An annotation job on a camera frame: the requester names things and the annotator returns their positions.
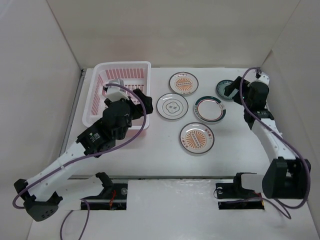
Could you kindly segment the small blue patterned plate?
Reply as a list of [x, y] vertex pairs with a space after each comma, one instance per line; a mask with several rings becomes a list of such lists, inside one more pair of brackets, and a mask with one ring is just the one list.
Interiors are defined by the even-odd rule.
[[233, 101], [233, 97], [238, 93], [237, 89], [234, 89], [233, 92], [229, 96], [225, 95], [225, 88], [227, 86], [231, 85], [233, 82], [234, 82], [233, 80], [225, 79], [225, 80], [220, 81], [216, 85], [216, 93], [218, 94], [218, 96], [220, 98], [222, 98], [225, 101]]

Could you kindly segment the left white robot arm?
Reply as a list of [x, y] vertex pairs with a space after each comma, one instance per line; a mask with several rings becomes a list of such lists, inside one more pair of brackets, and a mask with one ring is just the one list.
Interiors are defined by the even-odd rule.
[[21, 206], [33, 220], [41, 222], [51, 217], [66, 201], [66, 197], [81, 199], [80, 189], [66, 186], [67, 180], [90, 165], [90, 158], [99, 158], [125, 146], [116, 142], [126, 137], [132, 121], [146, 118], [153, 113], [153, 100], [140, 89], [130, 90], [124, 86], [108, 83], [104, 86], [107, 108], [102, 117], [82, 132], [75, 142], [46, 169], [29, 179], [19, 179], [14, 183], [17, 192], [12, 205]]

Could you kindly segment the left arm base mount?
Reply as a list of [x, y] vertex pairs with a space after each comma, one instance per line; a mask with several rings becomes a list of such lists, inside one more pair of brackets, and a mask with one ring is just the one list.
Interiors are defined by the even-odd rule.
[[125, 211], [127, 209], [128, 181], [112, 181], [105, 172], [95, 175], [102, 190], [98, 194], [84, 199], [88, 202], [91, 211]]

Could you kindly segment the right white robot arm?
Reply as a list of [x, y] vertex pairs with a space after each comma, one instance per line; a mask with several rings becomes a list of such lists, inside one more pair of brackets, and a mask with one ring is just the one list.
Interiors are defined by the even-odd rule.
[[266, 75], [253, 82], [238, 76], [224, 89], [225, 96], [233, 95], [233, 101], [244, 106], [244, 121], [259, 139], [270, 162], [262, 175], [237, 173], [231, 191], [237, 197], [255, 191], [268, 199], [303, 199], [310, 187], [311, 164], [303, 163], [278, 131], [274, 116], [266, 107], [268, 83]]

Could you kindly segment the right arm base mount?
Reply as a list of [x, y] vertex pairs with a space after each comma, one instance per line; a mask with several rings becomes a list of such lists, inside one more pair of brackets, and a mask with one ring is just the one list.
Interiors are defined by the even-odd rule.
[[215, 184], [216, 198], [219, 210], [264, 210], [261, 193], [242, 187], [241, 176], [237, 173], [232, 182], [218, 182]]

